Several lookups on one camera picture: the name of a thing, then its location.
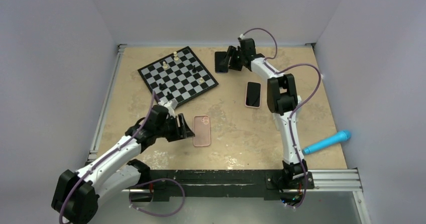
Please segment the pink phone case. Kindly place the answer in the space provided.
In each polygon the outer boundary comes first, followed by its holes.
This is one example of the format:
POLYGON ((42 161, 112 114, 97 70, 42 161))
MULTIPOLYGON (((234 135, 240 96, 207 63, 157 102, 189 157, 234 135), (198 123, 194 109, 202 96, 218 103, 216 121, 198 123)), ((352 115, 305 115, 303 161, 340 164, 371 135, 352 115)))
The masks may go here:
POLYGON ((207 147, 211 145, 210 118, 207 115, 193 118, 193 145, 195 147, 207 147))

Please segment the black bare phone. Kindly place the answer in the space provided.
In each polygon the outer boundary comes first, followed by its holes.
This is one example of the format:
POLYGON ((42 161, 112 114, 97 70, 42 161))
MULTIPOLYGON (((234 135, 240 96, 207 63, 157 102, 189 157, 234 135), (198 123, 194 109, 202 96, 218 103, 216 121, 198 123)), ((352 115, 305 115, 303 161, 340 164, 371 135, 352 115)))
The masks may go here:
POLYGON ((215 73, 228 73, 228 66, 225 65, 226 51, 215 52, 215 73))

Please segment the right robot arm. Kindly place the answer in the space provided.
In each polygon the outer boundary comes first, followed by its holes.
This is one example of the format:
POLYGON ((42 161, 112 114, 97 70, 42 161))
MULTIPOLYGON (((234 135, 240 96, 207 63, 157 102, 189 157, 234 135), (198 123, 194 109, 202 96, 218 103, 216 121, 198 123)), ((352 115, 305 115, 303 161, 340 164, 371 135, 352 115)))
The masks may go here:
POLYGON ((296 112, 300 99, 294 76, 271 66, 263 54, 256 52, 252 38, 239 38, 238 47, 229 46, 227 51, 215 54, 217 73, 241 71, 244 67, 266 81, 267 106, 283 145, 282 181, 288 187, 295 187, 302 178, 308 179, 308 168, 297 135, 296 112))

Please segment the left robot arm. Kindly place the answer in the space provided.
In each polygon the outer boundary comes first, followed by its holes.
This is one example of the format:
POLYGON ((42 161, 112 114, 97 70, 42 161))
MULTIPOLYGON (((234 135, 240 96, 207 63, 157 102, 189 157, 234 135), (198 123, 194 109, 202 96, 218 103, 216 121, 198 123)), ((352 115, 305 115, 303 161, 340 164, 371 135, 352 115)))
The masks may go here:
POLYGON ((86 166, 59 176, 51 202, 59 222, 88 223, 102 204, 128 187, 153 191, 156 180, 151 169, 136 156, 157 139, 175 142, 194 136, 183 114, 176 115, 171 105, 150 107, 111 149, 86 166))

